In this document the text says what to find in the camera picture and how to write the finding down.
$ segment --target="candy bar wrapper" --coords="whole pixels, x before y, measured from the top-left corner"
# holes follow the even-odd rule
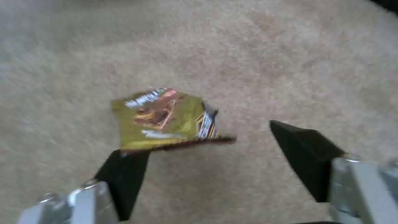
[[[217,132],[217,110],[201,98],[171,88],[137,92],[113,100],[120,122],[120,149],[174,149],[203,142],[234,142]]]

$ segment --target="bolt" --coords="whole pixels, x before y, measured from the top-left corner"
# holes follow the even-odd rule
[[[361,159],[356,154],[346,153],[346,154],[343,155],[343,158],[346,161],[352,162],[352,163],[360,163],[361,162]]]
[[[97,184],[97,180],[91,179],[91,180],[86,181],[86,182],[82,185],[82,188],[83,188],[84,190],[87,190],[87,189],[90,189],[90,188],[94,187],[96,184]]]

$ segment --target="black rubber pad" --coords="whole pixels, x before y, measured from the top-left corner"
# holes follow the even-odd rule
[[[120,221],[130,219],[144,179],[149,152],[122,154],[113,151],[95,175],[108,184]]]
[[[316,130],[271,121],[270,128],[290,166],[317,202],[326,202],[331,161],[344,152]]]

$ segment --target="beige carpet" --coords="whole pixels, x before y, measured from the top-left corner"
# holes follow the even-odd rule
[[[398,20],[364,0],[0,0],[0,223],[118,148],[110,100],[174,87],[220,108],[232,146],[151,156],[135,224],[327,218],[268,121],[398,155]]]

